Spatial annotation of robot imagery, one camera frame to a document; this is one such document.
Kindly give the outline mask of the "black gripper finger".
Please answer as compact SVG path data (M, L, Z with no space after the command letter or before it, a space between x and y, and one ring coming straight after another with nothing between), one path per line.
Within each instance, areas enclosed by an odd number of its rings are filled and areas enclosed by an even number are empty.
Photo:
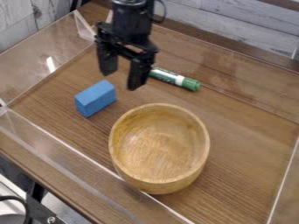
M130 68L126 80L126 88L134 91L140 88L148 79L152 69L153 60L150 58L133 58L130 60Z
M104 76L110 75L117 70L117 49L108 42L97 42L97 63Z

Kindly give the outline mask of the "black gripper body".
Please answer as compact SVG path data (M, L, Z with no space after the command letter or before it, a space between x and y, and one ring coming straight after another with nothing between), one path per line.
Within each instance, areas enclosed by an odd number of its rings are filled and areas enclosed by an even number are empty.
M157 46L148 38L148 35L132 35L130 37L120 37L113 32L113 25L105 22L97 22L97 34L94 42L108 42L116 47L117 57L121 56L128 60L133 58L150 58L154 61L157 54Z

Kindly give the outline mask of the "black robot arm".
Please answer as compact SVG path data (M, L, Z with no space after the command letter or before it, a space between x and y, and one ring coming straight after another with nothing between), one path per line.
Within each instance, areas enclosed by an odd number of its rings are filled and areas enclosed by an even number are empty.
M148 79L157 46L149 39L154 0L112 0L112 22L96 22L98 70L104 76L117 70L117 57L130 61L126 89L140 88Z

